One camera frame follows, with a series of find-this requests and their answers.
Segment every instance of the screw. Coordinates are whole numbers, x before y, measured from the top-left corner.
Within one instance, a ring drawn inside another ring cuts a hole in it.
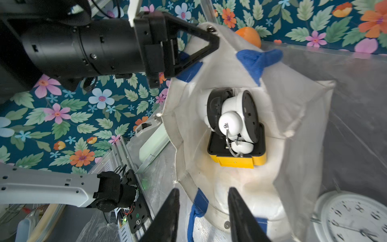
[[[207,31],[213,33],[213,32],[216,32],[216,29],[214,27],[210,26],[207,28]]]
[[[230,221],[224,222],[224,228],[229,229],[230,228]]]

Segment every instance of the orange flower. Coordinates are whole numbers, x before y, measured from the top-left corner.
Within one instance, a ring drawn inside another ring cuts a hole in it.
[[[230,9],[223,9],[222,13],[222,19],[224,24],[227,25],[227,27],[234,28],[236,24],[236,18],[234,12],[231,12]]]
[[[375,11],[368,10],[360,18],[367,21],[359,25],[359,31],[367,32],[366,38],[377,38],[380,31],[387,34],[387,0],[375,4]]]
[[[54,150],[61,150],[66,148],[66,144],[63,141],[58,141],[54,144]]]
[[[165,81],[167,80],[167,79],[165,78],[163,72],[160,72],[160,73],[159,73],[159,80],[160,80],[160,84],[162,84],[163,82],[165,82]]]
[[[137,119],[137,121],[135,122],[137,125],[133,127],[133,131],[136,131],[137,126],[139,126],[140,124],[144,123],[147,120],[148,120],[148,116],[142,117],[142,120]]]
[[[90,137],[86,140],[86,142],[88,144],[94,144],[95,142],[97,142],[97,137]]]
[[[78,150],[74,155],[70,156],[70,164],[76,167],[81,167],[83,165],[87,166],[91,161],[94,160],[94,152],[90,152],[89,149],[84,149],[83,151]]]
[[[337,6],[333,11],[332,14],[335,17],[338,18],[344,18],[345,16],[348,16],[348,14],[352,11],[352,4],[349,2],[340,4]]]

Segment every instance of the white alarm clock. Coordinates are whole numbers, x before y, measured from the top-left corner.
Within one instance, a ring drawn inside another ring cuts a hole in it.
[[[387,242],[387,207],[359,194],[328,192],[315,206],[320,242]]]

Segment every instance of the orange ball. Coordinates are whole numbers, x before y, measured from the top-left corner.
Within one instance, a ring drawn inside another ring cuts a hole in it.
[[[250,44],[255,45],[258,48],[261,48],[261,38],[259,37],[258,32],[254,28],[244,27],[244,28],[238,29],[235,33],[241,36]]]

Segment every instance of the clock face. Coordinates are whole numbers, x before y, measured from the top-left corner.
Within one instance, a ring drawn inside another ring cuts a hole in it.
[[[387,242],[387,208],[365,196],[336,195],[324,205],[321,221],[331,242]]]

